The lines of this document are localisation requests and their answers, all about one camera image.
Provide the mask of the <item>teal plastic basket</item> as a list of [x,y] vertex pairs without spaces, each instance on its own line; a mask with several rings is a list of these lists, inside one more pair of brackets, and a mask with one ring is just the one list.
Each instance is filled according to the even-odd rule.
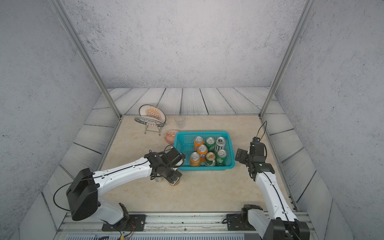
[[[190,156],[194,152],[194,140],[196,137],[202,137],[204,140],[212,137],[215,140],[218,137],[223,137],[226,140],[224,150],[227,153],[227,158],[224,161],[223,167],[191,167]],[[179,167],[181,171],[224,171],[235,167],[235,153],[232,146],[231,136],[225,131],[187,131],[179,132],[175,136],[174,147],[178,152],[186,156],[185,163]]]

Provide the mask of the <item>orange soda can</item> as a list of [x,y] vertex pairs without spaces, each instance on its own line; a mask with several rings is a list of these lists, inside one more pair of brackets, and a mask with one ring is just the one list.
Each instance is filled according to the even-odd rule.
[[171,186],[177,186],[177,185],[179,184],[179,182],[180,182],[180,179],[178,179],[178,180],[175,181],[175,182],[170,183],[170,185],[171,185]]

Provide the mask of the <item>orange can front row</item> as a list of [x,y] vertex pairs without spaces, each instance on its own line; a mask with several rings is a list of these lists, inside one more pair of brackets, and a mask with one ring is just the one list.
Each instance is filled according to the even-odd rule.
[[190,155],[190,166],[191,167],[200,167],[201,166],[201,156],[197,152],[193,152]]

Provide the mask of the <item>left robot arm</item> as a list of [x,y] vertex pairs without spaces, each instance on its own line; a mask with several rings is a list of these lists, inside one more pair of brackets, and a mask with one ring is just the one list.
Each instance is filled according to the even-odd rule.
[[183,153],[171,148],[159,153],[149,151],[138,160],[109,170],[81,170],[66,192],[73,221],[95,218],[116,229],[131,225],[124,204],[108,203],[102,196],[123,184],[147,177],[160,176],[174,186],[182,176],[178,168],[185,160]]

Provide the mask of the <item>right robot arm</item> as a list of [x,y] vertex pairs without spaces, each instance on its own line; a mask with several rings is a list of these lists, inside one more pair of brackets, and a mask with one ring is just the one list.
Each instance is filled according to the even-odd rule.
[[259,206],[244,206],[243,221],[253,227],[262,240],[309,240],[310,229],[289,207],[274,168],[266,162],[267,155],[267,147],[258,137],[253,137],[249,150],[237,150],[235,160],[247,167],[250,178],[262,192],[269,214],[266,216]]

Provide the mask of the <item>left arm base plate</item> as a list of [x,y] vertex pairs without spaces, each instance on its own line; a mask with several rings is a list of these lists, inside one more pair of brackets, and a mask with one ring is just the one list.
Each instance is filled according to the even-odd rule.
[[105,222],[102,226],[102,232],[142,232],[144,231],[146,217],[144,214],[133,214],[129,215],[129,217],[123,217],[114,225]]

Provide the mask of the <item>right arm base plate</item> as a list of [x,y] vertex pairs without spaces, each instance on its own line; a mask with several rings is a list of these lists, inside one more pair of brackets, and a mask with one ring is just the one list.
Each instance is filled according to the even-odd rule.
[[242,214],[227,214],[222,220],[222,224],[227,226],[228,231],[255,231],[255,228]]

